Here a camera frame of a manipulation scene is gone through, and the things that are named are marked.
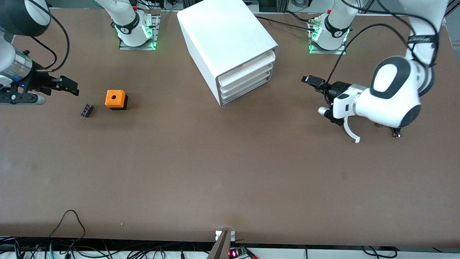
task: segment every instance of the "white robotic arm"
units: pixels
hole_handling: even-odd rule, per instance
[[[405,57],[392,56],[383,60],[375,69],[369,88],[343,82],[329,85],[323,79],[313,76],[302,79],[333,100],[332,107],[321,107],[318,112],[331,122],[344,124],[347,133],[356,143],[360,139],[349,130],[348,116],[367,117],[375,123],[399,130],[417,118],[421,108],[419,96],[428,92],[434,82],[432,60],[436,55],[436,37],[448,0],[400,2],[407,13],[425,18],[428,22],[420,18],[409,18],[414,29],[414,34],[408,40],[410,49]]]
[[[130,47],[138,47],[153,37],[152,15],[135,11],[128,0],[96,0],[112,18],[118,37]]]
[[[357,6],[357,0],[348,0],[353,6]],[[312,41],[326,50],[338,49],[350,32],[350,24],[353,22],[358,10],[347,6],[341,0],[334,0],[334,5],[329,13],[323,13],[318,19]]]

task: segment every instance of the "black base of block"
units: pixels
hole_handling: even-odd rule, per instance
[[[128,95],[125,95],[125,103],[123,104],[123,108],[110,108],[114,111],[124,111],[128,108]]]

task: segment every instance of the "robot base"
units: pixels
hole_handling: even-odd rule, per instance
[[[158,40],[158,29],[160,25],[160,18],[161,18],[161,13],[158,15],[154,14],[148,14],[149,16],[152,17],[152,21],[150,23],[147,23],[148,26],[151,26],[152,28],[145,28],[145,33],[146,34],[152,34],[152,37],[148,39],[144,44],[141,46],[137,47],[130,47],[123,43],[120,39],[120,44],[119,44],[119,49],[120,50],[156,50],[156,41]]]
[[[314,28],[311,24],[307,23],[307,28]],[[311,38],[313,37],[313,33],[308,31],[308,48],[310,54],[335,54],[340,55],[342,51],[345,49],[345,43],[342,43],[338,49],[335,50],[327,50],[320,47],[316,42],[312,41]]]

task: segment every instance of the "metal bracket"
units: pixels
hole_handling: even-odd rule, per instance
[[[228,230],[216,231],[216,236],[217,235],[218,239],[211,249],[211,252],[209,252],[207,259],[228,259],[231,239],[232,237],[235,238],[235,232]]]

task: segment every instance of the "white storage box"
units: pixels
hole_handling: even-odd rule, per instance
[[[278,44],[241,0],[204,0],[178,14],[192,59],[223,106],[268,82]]]

